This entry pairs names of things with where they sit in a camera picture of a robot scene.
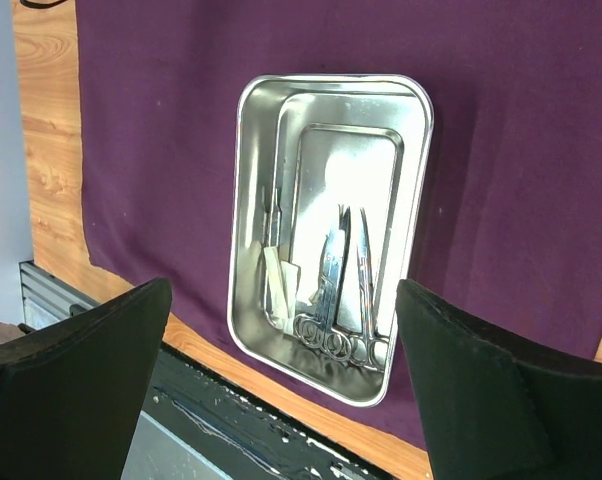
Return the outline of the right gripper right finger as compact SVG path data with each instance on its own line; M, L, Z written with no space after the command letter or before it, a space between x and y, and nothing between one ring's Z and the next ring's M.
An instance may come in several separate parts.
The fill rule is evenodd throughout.
M438 479L602 479L602 363L528 340L419 283L399 334Z

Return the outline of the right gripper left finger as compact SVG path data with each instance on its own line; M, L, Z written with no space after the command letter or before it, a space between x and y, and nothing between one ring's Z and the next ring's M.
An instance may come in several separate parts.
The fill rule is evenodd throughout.
M160 350L155 278L0 344L0 479L118 479Z

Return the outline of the steel instrument tray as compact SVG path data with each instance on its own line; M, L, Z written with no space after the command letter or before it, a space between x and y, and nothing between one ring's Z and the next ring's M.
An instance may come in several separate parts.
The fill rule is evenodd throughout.
M227 301L244 353L344 404L382 401L433 130L428 94L402 75L244 88Z

